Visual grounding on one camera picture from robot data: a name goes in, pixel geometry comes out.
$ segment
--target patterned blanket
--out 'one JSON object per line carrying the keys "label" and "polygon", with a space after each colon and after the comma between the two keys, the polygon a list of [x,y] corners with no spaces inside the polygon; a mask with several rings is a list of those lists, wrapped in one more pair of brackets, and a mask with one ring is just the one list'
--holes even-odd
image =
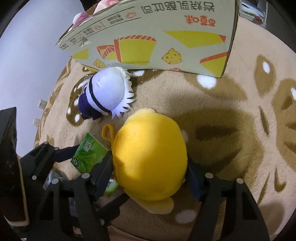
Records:
{"label": "patterned blanket", "polygon": [[[263,28],[239,18],[233,48],[221,78],[163,71],[131,71],[135,101],[121,119],[83,120],[77,111],[83,77],[90,73],[70,60],[48,101],[35,146],[49,141],[77,145],[89,132],[104,145],[106,123],[117,130],[143,107],[174,119],[193,160],[226,180],[243,178],[265,219],[269,234],[284,227],[296,207],[296,54]],[[79,173],[69,161],[55,164],[64,177]],[[104,205],[120,194],[119,188]],[[113,226],[148,240],[187,240],[200,203],[182,186],[168,215],[154,215],[132,199]],[[221,205],[215,238],[223,221]]]}

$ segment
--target black strap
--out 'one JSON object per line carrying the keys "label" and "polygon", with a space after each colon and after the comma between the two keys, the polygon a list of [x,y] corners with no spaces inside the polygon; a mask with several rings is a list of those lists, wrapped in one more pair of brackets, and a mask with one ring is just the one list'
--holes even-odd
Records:
{"label": "black strap", "polygon": [[89,81],[89,92],[91,94],[91,98],[93,99],[93,101],[97,105],[97,107],[99,107],[102,111],[110,113],[110,110],[108,110],[104,106],[102,106],[100,104],[100,102],[96,99],[96,97],[94,96],[94,92],[93,92],[93,89],[92,89],[92,78],[93,78],[93,76],[91,77],[91,79]]}

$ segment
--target white wall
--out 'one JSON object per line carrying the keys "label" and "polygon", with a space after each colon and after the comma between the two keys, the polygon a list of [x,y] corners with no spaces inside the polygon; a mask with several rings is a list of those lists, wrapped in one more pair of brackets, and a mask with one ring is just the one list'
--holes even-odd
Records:
{"label": "white wall", "polygon": [[0,38],[0,109],[17,107],[20,156],[33,148],[40,99],[49,99],[70,58],[55,44],[82,11],[79,0],[30,0]]}

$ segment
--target power outlet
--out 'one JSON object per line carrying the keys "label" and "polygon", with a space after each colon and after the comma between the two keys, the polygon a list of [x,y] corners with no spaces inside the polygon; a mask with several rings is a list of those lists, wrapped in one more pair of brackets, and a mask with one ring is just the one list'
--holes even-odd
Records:
{"label": "power outlet", "polygon": [[40,109],[45,109],[45,107],[46,107],[46,104],[47,104],[47,102],[45,101],[45,100],[40,100],[40,103],[39,103],[39,108]]}
{"label": "power outlet", "polygon": [[33,126],[38,127],[39,125],[40,125],[40,120],[37,119],[37,118],[35,118],[35,119],[34,119],[34,122],[33,122]]}

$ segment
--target green tissue packet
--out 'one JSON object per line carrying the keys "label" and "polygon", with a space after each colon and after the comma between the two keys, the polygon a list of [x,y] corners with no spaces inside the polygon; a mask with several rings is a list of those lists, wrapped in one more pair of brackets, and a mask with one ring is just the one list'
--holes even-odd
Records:
{"label": "green tissue packet", "polygon": [[[102,162],[107,152],[108,150],[101,143],[93,138],[91,134],[87,133],[72,157],[71,163],[81,174],[90,172],[95,164]],[[118,183],[112,173],[105,190],[105,195],[110,197],[117,187]]]}

